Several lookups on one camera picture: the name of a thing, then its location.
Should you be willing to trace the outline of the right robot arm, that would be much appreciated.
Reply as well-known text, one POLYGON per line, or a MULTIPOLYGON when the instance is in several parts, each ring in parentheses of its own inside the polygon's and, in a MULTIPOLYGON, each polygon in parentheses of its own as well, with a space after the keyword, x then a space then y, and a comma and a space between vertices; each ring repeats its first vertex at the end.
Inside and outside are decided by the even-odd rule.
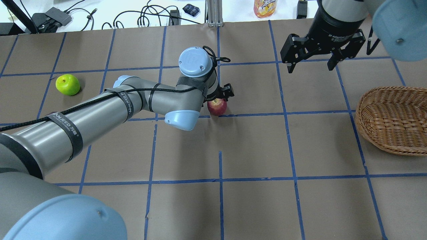
POLYGON ((427 2, 425 0, 319 0, 306 36, 288 35, 280 51, 292 73, 312 56, 330 54, 327 66, 357 56, 364 43, 367 55, 383 44, 398 61, 426 59, 427 2))

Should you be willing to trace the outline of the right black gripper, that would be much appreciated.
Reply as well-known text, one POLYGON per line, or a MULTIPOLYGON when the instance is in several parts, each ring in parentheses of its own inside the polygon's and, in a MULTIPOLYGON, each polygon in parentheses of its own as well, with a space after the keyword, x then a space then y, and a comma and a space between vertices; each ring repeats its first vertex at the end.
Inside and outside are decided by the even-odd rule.
POLYGON ((308 34, 305 37, 289 34, 280 55, 288 73, 293 73, 300 61, 331 53, 327 66, 328 70, 334 70, 340 61, 355 58, 365 41, 358 20, 339 20, 325 9, 318 9, 308 34))

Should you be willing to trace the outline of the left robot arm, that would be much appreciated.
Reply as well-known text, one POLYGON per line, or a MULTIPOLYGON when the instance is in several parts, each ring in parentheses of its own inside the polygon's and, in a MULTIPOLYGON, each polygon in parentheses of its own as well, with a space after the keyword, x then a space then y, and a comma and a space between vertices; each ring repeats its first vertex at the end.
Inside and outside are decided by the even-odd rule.
POLYGON ((102 201, 48 183, 44 177, 82 150, 146 110, 177 129, 194 129, 204 102, 221 88, 216 67, 229 58, 207 46, 189 47, 178 59, 175 87, 123 75, 113 88, 64 111, 3 127, 1 133, 2 240, 126 240, 122 216, 102 201))

